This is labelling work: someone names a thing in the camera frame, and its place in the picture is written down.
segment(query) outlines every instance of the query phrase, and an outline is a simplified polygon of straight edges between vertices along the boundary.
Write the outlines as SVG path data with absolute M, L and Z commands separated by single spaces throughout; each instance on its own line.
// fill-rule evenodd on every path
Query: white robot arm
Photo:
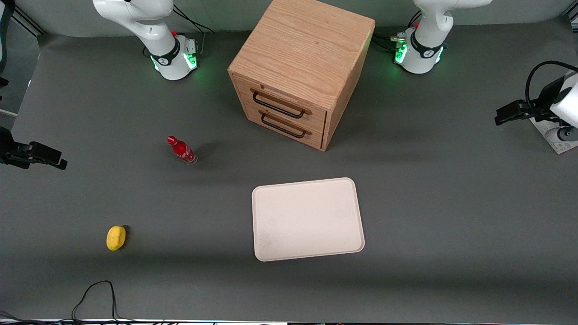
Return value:
M 173 0 L 92 0 L 97 12 L 133 32 L 147 47 L 155 68 L 169 80 L 186 77 L 197 68 L 196 43 L 173 36 L 161 19 L 173 10 Z
M 429 72 L 443 51 L 442 44 L 454 26 L 449 10 L 477 8 L 492 0 L 413 0 L 422 12 L 419 27 L 410 27 L 392 37 L 399 50 L 395 62 L 411 73 Z
M 556 64 L 572 68 L 574 71 L 548 84 L 537 99 L 529 99 L 529 82 L 536 70 L 546 64 Z M 497 110 L 496 125 L 508 121 L 534 118 L 536 122 L 559 123 L 544 135 L 552 143 L 578 141 L 578 68 L 558 61 L 539 64 L 530 73 L 526 85 L 526 99 L 519 99 Z

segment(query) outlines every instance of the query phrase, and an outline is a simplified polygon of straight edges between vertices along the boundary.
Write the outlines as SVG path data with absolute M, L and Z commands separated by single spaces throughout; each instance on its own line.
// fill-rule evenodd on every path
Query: drawer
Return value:
M 266 127 L 273 130 L 279 134 L 288 136 L 289 138 L 304 143 L 308 146 L 314 147 L 315 149 L 321 150 L 321 141 L 323 140 L 323 133 L 317 130 L 311 130 L 303 128 L 299 125 L 267 113 L 264 109 L 255 109 L 254 107 L 247 108 L 247 118 L 259 124 L 262 127 Z
M 270 90 L 264 89 L 266 86 L 262 87 L 257 83 L 242 79 L 238 75 L 234 75 L 234 77 L 241 100 L 247 107 L 262 110 L 268 116 L 288 120 L 291 124 L 307 130 L 323 133 L 326 115 L 324 110 L 292 103 L 290 99 L 281 98 Z

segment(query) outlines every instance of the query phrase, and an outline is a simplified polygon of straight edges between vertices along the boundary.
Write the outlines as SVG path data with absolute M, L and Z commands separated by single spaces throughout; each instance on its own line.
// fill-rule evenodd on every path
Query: wooden drawer cabinet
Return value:
M 325 151 L 374 27 L 319 1 L 273 0 L 228 69 L 247 118 Z

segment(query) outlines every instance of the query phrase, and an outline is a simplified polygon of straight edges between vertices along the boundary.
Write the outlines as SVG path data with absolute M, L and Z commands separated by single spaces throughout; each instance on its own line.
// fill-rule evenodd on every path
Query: green led light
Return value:
M 150 56 L 150 59 L 151 59 L 151 61 L 152 61 L 153 64 L 154 64 L 154 69 L 155 69 L 156 71 L 158 71 L 158 66 L 157 66 L 157 63 L 154 61 L 153 56 Z
M 403 59 L 405 59 L 405 54 L 407 54 L 407 45 L 404 44 L 402 47 L 399 48 L 397 53 L 395 54 L 395 60 L 397 63 L 402 63 Z
M 435 59 L 435 62 L 436 62 L 436 63 L 438 63 L 438 62 L 439 62 L 439 59 L 442 57 L 442 52 L 443 52 L 443 46 L 442 46 L 442 48 L 439 50 L 438 58 Z
M 191 70 L 197 67 L 197 57 L 194 54 L 183 53 L 183 57 Z

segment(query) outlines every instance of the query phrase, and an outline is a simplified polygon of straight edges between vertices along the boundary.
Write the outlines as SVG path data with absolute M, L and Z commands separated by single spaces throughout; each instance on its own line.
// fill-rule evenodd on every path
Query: coca-cola bottle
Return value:
M 175 155 L 179 156 L 187 165 L 193 165 L 197 162 L 197 155 L 192 152 L 191 148 L 183 141 L 174 136 L 169 136 L 166 141 L 173 147 Z

